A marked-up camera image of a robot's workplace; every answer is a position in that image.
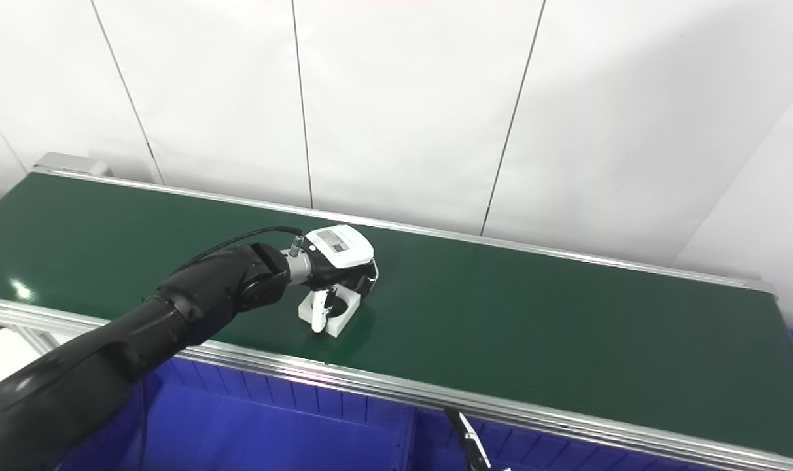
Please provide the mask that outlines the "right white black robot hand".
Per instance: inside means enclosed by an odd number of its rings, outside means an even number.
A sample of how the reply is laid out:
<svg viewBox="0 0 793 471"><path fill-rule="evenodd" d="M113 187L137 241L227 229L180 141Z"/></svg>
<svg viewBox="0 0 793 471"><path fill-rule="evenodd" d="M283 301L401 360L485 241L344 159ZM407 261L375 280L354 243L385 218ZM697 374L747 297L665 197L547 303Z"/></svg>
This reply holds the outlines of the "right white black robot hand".
<svg viewBox="0 0 793 471"><path fill-rule="evenodd" d="M449 406L446 406L442 411L448 418L451 427L453 427L457 441L459 441L463 454L465 454L466 469L492 470L491 462L486 450L484 450L480 436L469 423L468 418L461 411Z"/></svg>

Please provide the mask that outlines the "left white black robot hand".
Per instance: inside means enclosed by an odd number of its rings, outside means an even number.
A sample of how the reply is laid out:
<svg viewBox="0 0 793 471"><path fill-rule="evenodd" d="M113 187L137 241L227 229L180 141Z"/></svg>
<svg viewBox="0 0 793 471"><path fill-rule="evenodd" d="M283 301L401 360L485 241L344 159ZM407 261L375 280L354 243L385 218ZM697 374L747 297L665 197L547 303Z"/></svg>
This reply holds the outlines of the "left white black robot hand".
<svg viewBox="0 0 793 471"><path fill-rule="evenodd" d="M286 260L291 283L310 291L298 316L315 335L339 337L379 277L372 244L346 224L298 237Z"/></svg>

